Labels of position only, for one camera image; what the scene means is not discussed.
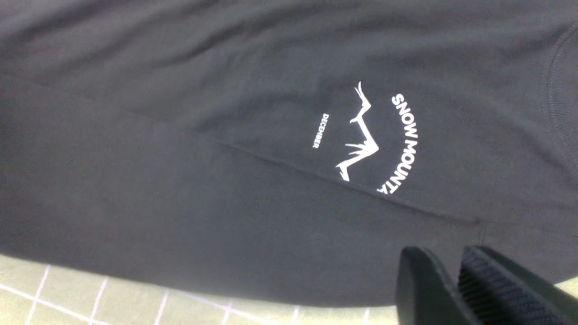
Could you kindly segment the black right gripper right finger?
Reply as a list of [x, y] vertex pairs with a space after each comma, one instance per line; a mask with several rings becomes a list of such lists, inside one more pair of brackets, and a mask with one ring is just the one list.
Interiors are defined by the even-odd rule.
[[458, 290], [484, 325], [575, 325], [577, 299], [508, 257], [468, 246]]

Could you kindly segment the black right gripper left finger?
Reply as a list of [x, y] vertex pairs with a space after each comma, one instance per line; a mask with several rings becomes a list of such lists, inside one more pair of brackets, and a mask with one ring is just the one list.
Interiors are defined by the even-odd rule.
[[399, 257], [396, 311], [400, 325], [481, 324], [438, 257], [417, 246]]

